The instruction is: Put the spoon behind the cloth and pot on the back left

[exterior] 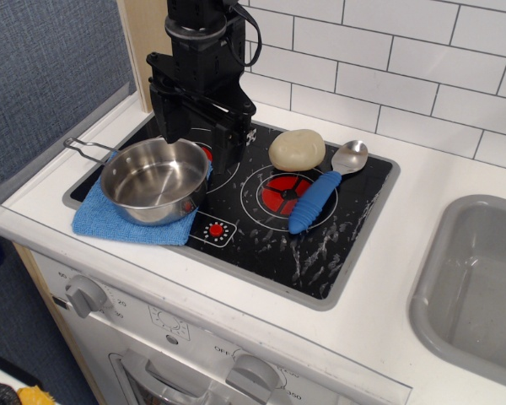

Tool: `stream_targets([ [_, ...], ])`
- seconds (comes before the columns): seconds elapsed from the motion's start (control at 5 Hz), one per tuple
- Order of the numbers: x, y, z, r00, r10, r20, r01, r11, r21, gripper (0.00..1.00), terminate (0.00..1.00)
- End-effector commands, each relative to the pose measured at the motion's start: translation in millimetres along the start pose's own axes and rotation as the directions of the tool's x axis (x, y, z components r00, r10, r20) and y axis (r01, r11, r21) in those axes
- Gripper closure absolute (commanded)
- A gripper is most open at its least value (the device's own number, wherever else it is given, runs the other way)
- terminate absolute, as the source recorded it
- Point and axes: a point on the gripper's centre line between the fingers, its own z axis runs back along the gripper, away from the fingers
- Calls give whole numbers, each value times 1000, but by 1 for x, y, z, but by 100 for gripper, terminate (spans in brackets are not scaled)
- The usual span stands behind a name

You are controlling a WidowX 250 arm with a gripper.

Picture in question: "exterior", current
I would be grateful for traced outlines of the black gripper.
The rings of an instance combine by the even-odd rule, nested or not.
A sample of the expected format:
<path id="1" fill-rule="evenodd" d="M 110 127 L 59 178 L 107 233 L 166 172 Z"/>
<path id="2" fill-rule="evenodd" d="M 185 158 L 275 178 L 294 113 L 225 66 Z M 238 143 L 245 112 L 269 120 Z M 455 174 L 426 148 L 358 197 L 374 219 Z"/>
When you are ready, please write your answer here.
<path id="1" fill-rule="evenodd" d="M 161 136 L 175 143 L 200 119 L 213 134 L 213 169 L 222 175 L 244 155 L 256 106 L 240 87 L 245 61 L 245 30 L 226 29 L 210 39 L 193 40 L 191 30 L 170 33 L 172 53 L 152 52 L 149 92 Z"/>

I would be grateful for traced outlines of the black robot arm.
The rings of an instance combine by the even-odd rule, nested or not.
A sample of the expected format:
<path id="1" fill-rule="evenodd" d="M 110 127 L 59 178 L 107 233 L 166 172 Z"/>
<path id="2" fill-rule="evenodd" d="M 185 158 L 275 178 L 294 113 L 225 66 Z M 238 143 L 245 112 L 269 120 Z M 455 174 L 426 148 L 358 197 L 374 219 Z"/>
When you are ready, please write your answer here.
<path id="1" fill-rule="evenodd" d="M 150 98 L 159 130 L 168 143 L 191 130 L 199 118 L 212 134 L 213 170 L 239 163 L 256 106 L 240 86 L 260 52 L 245 58 L 245 27 L 259 27 L 236 1 L 169 1 L 164 28 L 172 53 L 152 52 Z"/>

